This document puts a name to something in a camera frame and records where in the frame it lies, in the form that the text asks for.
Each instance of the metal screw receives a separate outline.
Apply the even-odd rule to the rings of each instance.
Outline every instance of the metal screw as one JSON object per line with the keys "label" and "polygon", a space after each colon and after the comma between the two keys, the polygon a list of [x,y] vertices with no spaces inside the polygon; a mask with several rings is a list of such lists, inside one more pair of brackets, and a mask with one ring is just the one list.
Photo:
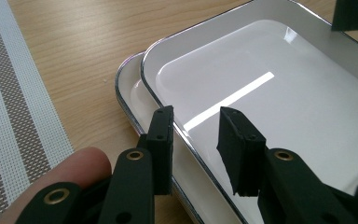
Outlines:
{"label": "metal screw", "polygon": [[282,160],[282,161],[292,161],[294,159],[294,157],[292,156],[292,154],[290,154],[289,152],[286,151],[276,151],[274,153],[275,157]]}
{"label": "metal screw", "polygon": [[127,159],[130,161],[138,161],[144,156],[141,151],[132,151],[127,154]]}
{"label": "metal screw", "polygon": [[56,203],[60,203],[63,200],[65,200],[68,196],[69,196],[69,189],[55,189],[52,190],[50,193],[48,193],[45,198],[44,198],[44,202],[46,204],[56,204]]}

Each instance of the finger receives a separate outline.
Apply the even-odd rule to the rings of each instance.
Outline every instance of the finger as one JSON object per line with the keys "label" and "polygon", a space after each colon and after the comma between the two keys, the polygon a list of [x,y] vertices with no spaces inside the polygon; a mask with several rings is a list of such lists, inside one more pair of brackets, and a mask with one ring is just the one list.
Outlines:
{"label": "finger", "polygon": [[107,156],[96,147],[80,149],[62,163],[36,180],[22,195],[0,216],[0,223],[14,223],[21,211],[36,193],[58,182],[73,182],[82,189],[103,180],[112,174]]}

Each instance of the white tray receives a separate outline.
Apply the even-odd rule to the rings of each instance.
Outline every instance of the white tray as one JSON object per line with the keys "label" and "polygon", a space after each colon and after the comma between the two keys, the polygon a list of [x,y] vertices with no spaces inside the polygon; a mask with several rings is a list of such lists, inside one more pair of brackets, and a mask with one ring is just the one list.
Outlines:
{"label": "white tray", "polygon": [[[118,69],[117,99],[137,133],[147,133],[153,112],[158,109],[140,79],[139,67],[144,54],[127,59]],[[240,223],[183,140],[174,135],[173,184],[187,212],[198,223]]]}
{"label": "white tray", "polygon": [[299,154],[321,180],[358,185],[358,43],[298,3],[255,0],[154,44],[142,79],[173,105],[177,132],[250,223],[254,199],[232,195],[216,150],[221,105],[243,112],[268,147]]}

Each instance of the wooden table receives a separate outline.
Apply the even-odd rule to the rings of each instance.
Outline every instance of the wooden table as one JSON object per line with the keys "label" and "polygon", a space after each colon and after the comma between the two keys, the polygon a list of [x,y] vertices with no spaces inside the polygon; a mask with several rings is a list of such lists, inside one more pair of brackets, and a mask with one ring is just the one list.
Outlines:
{"label": "wooden table", "polygon": [[[115,75],[156,40],[247,1],[9,0],[74,149],[95,146],[114,164],[137,142],[115,96]],[[327,21],[334,0],[300,0]],[[358,40],[358,32],[350,32]],[[157,197],[156,223],[190,223],[175,197]]]}

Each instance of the placemat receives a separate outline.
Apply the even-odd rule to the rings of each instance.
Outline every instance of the placemat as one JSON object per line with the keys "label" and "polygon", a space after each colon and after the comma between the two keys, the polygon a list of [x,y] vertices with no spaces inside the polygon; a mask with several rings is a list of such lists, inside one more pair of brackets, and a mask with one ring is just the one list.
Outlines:
{"label": "placemat", "polygon": [[0,0],[0,214],[73,152],[6,0]]}

